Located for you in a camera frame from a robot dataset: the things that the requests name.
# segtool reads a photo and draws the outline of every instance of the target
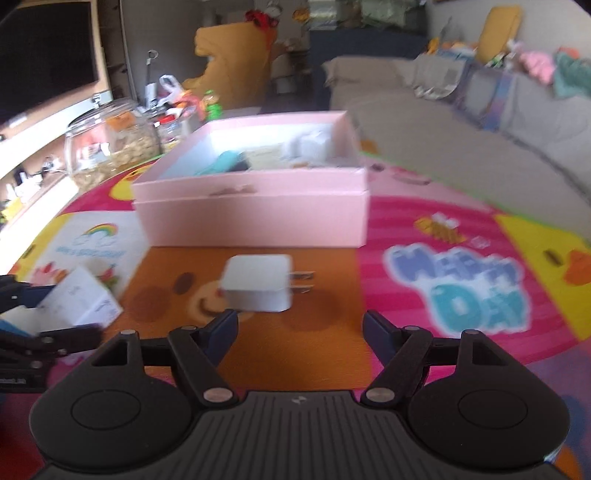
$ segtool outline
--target colorful floor mat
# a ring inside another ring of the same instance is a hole
[[[148,251],[131,203],[131,181],[149,168],[142,166],[73,202],[14,272],[20,280],[51,284],[84,263],[125,309],[107,333],[134,328],[150,337],[205,324],[221,312],[226,304],[218,281],[231,256],[290,254],[297,270],[316,272],[314,289],[295,296],[284,313],[241,313],[238,340],[220,366],[235,388],[363,388],[381,370],[361,335],[366,309],[437,336],[480,329],[565,399],[572,427],[558,462],[572,478],[591,480],[591,251],[585,242],[375,157],[364,161],[372,199],[367,244],[356,251]],[[431,380],[449,372],[436,369]],[[0,480],[23,480],[41,465],[27,430],[29,407],[22,395],[7,396],[0,406],[0,463],[14,464],[0,469]]]

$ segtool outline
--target gray couch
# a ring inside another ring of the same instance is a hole
[[[448,103],[415,97],[420,61],[328,62],[331,109],[349,111],[361,137],[375,141],[384,158],[591,239],[591,100],[555,100],[516,74],[501,133],[483,131]]]

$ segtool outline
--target orange plush toy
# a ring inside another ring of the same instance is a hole
[[[262,105],[271,75],[269,38],[273,43],[277,30],[266,33],[254,22],[199,28],[195,53],[212,59],[203,75],[183,87],[199,98],[215,91],[224,110]]]

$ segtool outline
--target black screen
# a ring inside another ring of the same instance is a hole
[[[90,2],[20,8],[0,24],[0,125],[97,80]]]

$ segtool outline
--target blue object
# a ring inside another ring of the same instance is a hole
[[[591,97],[591,63],[575,60],[563,51],[556,54],[554,94],[557,98]]]
[[[195,173],[195,176],[212,175],[214,173],[224,173],[229,171],[241,159],[241,155],[233,150],[227,150],[220,153],[215,162],[210,166]]]
[[[22,330],[16,328],[12,323],[8,323],[6,320],[2,319],[0,319],[0,330],[14,333],[15,335],[22,335],[23,337],[30,336],[27,332],[23,332]]]

